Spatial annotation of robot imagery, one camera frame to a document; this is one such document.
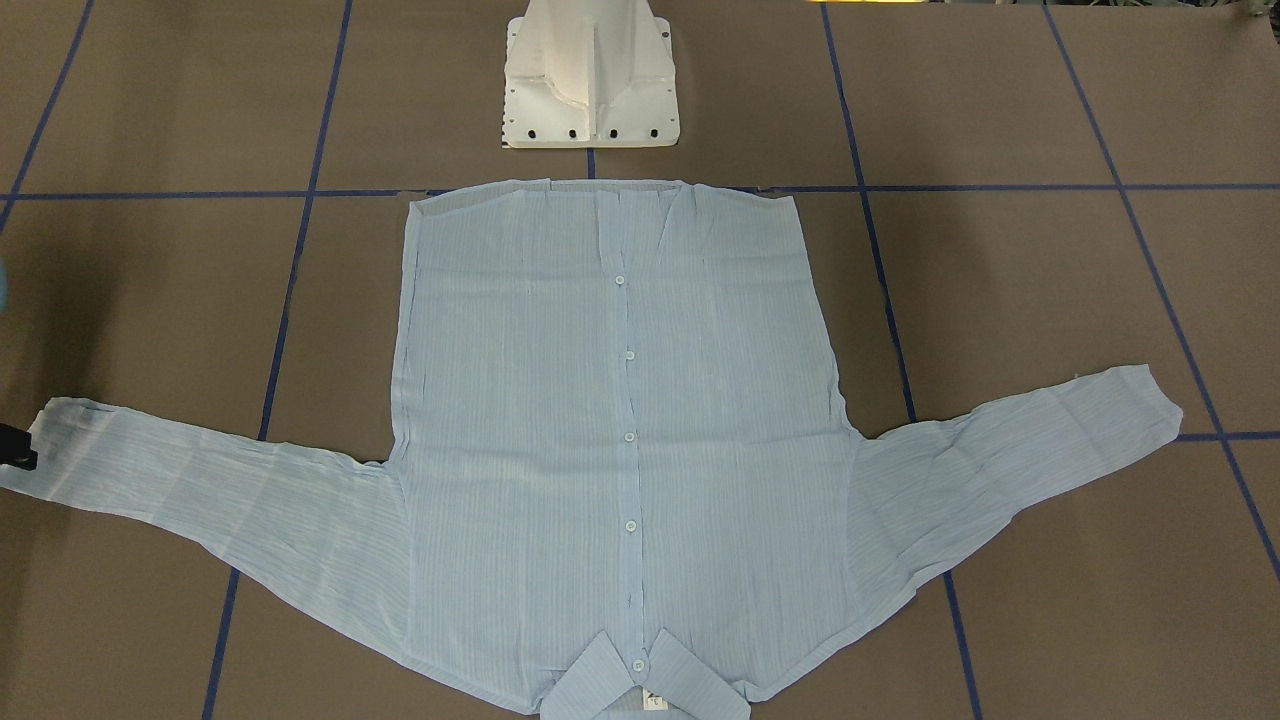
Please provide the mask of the light blue button-up shirt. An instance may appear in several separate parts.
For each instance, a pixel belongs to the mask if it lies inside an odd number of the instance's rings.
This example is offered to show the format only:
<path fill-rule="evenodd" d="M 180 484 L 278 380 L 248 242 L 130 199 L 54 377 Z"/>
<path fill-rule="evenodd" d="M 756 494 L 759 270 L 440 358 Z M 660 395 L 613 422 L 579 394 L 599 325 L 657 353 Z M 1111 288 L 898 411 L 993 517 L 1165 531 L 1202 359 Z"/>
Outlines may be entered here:
<path fill-rule="evenodd" d="M 512 179 L 410 208 L 390 419 L 360 462 L 52 398 L 3 487 L 509 711 L 745 719 L 1183 413 L 1126 365 L 868 439 L 791 199 Z"/>

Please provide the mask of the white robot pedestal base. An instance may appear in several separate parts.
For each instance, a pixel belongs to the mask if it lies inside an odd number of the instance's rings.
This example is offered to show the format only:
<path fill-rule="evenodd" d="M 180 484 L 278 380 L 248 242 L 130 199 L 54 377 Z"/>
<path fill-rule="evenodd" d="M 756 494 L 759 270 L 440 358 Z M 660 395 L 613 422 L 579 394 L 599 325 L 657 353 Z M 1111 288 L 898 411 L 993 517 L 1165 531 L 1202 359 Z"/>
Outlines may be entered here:
<path fill-rule="evenodd" d="M 671 24 L 648 1 L 531 1 L 506 27 L 507 149 L 650 149 L 681 136 Z"/>

